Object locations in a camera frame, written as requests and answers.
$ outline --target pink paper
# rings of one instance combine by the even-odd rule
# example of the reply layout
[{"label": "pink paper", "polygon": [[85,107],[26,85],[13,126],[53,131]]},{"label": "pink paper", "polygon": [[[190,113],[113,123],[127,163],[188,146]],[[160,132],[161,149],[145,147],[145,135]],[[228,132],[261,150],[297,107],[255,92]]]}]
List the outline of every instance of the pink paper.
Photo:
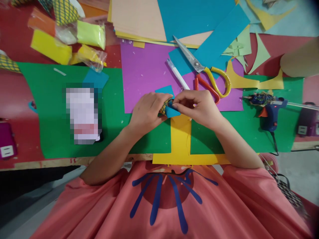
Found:
[{"label": "pink paper", "polygon": [[[173,46],[150,43],[145,43],[143,49],[133,47],[133,44],[121,43],[125,113],[132,113],[134,106],[144,94],[159,88],[171,85],[175,96],[181,92],[179,81],[166,63],[169,58],[168,53],[174,49]],[[233,67],[237,74],[244,75],[244,68],[238,60],[233,60]],[[209,82],[205,73],[201,76]],[[194,89],[195,73],[188,73],[183,78],[189,88]],[[225,88],[223,78],[219,77],[216,82],[223,92],[222,89]],[[242,96],[242,89],[231,89],[229,96],[221,99],[217,106],[220,111],[242,111]]]}]

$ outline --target hand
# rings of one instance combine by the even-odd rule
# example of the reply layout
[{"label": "hand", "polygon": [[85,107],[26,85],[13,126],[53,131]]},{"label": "hand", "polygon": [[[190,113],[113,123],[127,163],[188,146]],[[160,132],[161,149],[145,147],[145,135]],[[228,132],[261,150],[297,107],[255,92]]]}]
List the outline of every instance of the hand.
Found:
[{"label": "hand", "polygon": [[158,113],[164,102],[172,97],[171,94],[154,92],[143,95],[134,107],[127,126],[130,132],[141,138],[167,120],[166,116],[158,117]]},{"label": "hand", "polygon": [[225,121],[208,90],[184,90],[175,97],[173,107],[211,130],[218,129]]}]

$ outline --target pen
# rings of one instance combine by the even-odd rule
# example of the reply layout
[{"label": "pen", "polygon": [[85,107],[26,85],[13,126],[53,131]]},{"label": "pen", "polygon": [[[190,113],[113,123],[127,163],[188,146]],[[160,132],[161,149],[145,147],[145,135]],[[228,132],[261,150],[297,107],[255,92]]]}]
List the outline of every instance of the pen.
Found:
[{"label": "pen", "polygon": [[188,85],[186,84],[186,82],[184,81],[183,77],[181,76],[181,74],[179,73],[179,71],[176,69],[176,67],[174,66],[173,62],[170,59],[167,59],[167,64],[169,65],[169,67],[172,69],[172,71],[174,72],[176,78],[179,80],[179,82],[181,83],[182,87],[185,90],[189,90]]}]

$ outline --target scissor blade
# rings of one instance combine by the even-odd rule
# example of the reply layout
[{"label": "scissor blade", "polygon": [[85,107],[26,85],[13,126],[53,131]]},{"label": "scissor blade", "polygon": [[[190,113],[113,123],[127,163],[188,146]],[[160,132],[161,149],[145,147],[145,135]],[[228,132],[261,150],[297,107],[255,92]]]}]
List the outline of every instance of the scissor blade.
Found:
[{"label": "scissor blade", "polygon": [[181,51],[185,55],[186,59],[190,62],[190,64],[193,66],[193,68],[197,72],[201,72],[204,70],[204,67],[198,62],[198,60],[194,57],[194,55],[187,49],[187,47],[184,46],[183,43],[180,42],[175,36],[173,36],[177,45],[180,47]]}]

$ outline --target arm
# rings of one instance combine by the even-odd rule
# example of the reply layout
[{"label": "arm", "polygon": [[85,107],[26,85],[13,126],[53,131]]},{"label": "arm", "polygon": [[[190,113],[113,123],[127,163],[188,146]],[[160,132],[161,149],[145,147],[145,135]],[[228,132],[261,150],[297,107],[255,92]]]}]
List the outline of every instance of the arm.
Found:
[{"label": "arm", "polygon": [[106,183],[122,167],[129,151],[145,134],[159,126],[167,117],[158,117],[170,94],[151,92],[136,104],[131,121],[120,134],[91,162],[80,178],[88,185]]},{"label": "arm", "polygon": [[222,116],[209,91],[184,90],[176,96],[173,106],[197,123],[214,131],[233,166],[247,169],[264,168],[255,151]]}]

